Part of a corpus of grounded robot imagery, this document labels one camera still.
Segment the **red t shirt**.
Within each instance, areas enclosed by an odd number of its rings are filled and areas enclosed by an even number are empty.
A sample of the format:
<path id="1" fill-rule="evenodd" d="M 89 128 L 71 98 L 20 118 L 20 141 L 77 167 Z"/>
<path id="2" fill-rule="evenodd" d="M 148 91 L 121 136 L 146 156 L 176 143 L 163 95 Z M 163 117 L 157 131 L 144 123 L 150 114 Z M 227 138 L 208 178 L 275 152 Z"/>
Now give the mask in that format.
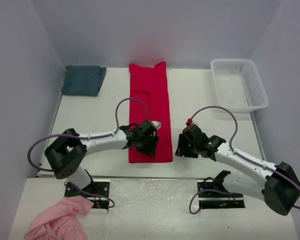
<path id="1" fill-rule="evenodd" d="M 136 163 L 169 163 L 173 161 L 171 133 L 170 103 L 167 80 L 167 65 L 160 62 L 154 67 L 139 66 L 131 63 L 130 97 L 143 102 L 148 111 L 149 119 L 161 122 L 155 156 L 151 157 L 136 149 L 128 151 L 128 161 Z"/>

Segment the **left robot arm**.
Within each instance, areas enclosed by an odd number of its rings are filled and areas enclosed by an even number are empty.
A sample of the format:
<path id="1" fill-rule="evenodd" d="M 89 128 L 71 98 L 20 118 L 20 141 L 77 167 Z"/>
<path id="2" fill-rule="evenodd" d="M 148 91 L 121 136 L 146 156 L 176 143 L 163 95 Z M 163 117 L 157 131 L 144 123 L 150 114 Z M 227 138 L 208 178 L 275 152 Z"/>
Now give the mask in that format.
<path id="1" fill-rule="evenodd" d="M 140 124 L 120 126 L 117 130 L 97 135 L 79 134 L 73 128 L 58 134 L 44 151 L 44 155 L 59 179 L 83 190 L 92 184 L 87 170 L 81 167 L 84 157 L 109 150 L 135 149 L 144 155 L 154 157 L 161 128 L 159 121 L 145 120 Z"/>

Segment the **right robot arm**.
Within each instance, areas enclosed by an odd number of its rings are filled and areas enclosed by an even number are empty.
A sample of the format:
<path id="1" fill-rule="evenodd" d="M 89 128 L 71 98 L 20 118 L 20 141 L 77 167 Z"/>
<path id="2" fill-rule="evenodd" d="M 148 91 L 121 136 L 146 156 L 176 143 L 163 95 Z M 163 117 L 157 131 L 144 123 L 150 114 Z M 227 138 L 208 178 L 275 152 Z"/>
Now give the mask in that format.
<path id="1" fill-rule="evenodd" d="M 300 181 L 292 167 L 260 160 L 230 146 L 225 139 L 208 137 L 195 125 L 188 125 L 178 136 L 176 156 L 203 157 L 228 165 L 237 172 L 222 170 L 198 189 L 198 197 L 247 195 L 259 199 L 275 213 L 286 216 L 300 197 Z"/>

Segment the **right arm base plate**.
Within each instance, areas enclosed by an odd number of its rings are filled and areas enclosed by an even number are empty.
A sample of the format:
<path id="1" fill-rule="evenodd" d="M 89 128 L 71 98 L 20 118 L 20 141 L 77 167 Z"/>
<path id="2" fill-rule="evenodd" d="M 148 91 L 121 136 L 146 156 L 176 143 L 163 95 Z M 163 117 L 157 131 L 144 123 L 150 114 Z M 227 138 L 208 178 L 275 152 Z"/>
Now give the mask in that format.
<path id="1" fill-rule="evenodd" d="M 222 186 L 215 188 L 211 177 L 197 181 L 198 191 L 206 189 L 226 192 Z M 229 195 L 210 191 L 200 193 L 198 203 L 201 209 L 244 209 L 246 207 L 242 194 Z"/>

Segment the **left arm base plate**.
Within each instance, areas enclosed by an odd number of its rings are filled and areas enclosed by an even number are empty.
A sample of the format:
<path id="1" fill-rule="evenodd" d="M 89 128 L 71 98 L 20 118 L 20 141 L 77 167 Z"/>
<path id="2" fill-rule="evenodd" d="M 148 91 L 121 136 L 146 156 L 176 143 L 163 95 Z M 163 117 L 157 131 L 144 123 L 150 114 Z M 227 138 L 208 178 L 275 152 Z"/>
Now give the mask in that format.
<path id="1" fill-rule="evenodd" d="M 109 209 L 110 201 L 106 198 L 101 197 L 93 197 L 87 194 L 84 194 L 77 189 L 75 189 L 70 183 L 64 182 L 65 192 L 64 197 L 74 197 L 74 196 L 82 196 L 84 198 L 89 199 L 92 203 L 93 209 Z M 93 184 L 88 185 L 83 191 L 94 194 L 94 195 L 101 195 L 105 197 L 109 197 L 110 192 L 110 181 L 94 181 Z"/>

